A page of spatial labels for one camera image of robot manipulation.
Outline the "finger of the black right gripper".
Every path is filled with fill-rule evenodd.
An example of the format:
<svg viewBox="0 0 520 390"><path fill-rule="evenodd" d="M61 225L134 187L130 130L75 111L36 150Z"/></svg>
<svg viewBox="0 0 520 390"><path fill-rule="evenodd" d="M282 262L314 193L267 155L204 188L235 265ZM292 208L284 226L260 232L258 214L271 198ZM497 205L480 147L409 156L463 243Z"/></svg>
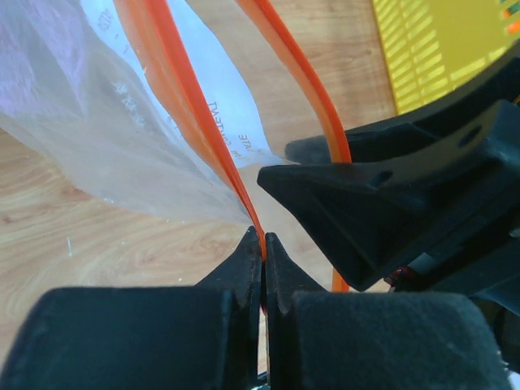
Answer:
<svg viewBox="0 0 520 390"><path fill-rule="evenodd" d="M370 163L405 154L405 137L414 134L411 122L388 119L345 132L354 163ZM284 148L292 163L325 164L332 161L325 136L290 141Z"/></svg>

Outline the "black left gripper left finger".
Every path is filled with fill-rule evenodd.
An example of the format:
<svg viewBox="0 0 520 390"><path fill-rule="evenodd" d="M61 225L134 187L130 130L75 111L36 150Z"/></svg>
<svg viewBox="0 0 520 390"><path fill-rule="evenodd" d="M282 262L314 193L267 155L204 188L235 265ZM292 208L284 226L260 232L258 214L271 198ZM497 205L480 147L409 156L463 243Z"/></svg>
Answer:
<svg viewBox="0 0 520 390"><path fill-rule="evenodd" d="M193 286L63 287L29 311L4 389L249 389L257 378L261 254L249 228Z"/></svg>

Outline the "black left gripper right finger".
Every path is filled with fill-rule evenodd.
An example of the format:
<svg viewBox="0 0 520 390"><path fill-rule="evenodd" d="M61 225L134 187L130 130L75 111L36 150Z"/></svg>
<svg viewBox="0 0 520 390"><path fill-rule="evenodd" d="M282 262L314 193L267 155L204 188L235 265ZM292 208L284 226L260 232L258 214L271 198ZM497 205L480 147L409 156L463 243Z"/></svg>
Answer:
<svg viewBox="0 0 520 390"><path fill-rule="evenodd" d="M266 235L274 389L508 389L494 335L468 298L328 292Z"/></svg>

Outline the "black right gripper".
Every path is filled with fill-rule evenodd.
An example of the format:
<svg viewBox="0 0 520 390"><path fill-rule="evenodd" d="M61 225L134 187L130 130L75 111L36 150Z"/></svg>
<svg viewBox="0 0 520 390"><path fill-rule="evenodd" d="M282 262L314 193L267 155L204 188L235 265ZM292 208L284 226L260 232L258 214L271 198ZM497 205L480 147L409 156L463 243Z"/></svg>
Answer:
<svg viewBox="0 0 520 390"><path fill-rule="evenodd" d="M434 119L462 128L379 162L264 167L258 184L353 288L459 293L519 363L519 54Z"/></svg>

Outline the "clear zip bag orange zipper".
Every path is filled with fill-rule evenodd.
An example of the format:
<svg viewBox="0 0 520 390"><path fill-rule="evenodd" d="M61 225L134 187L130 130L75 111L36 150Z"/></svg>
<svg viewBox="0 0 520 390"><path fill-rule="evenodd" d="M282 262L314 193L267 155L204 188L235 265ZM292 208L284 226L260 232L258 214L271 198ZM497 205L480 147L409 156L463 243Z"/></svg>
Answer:
<svg viewBox="0 0 520 390"><path fill-rule="evenodd" d="M180 221L260 224L246 186L340 117L269 1L4 1L1 126L76 186Z"/></svg>

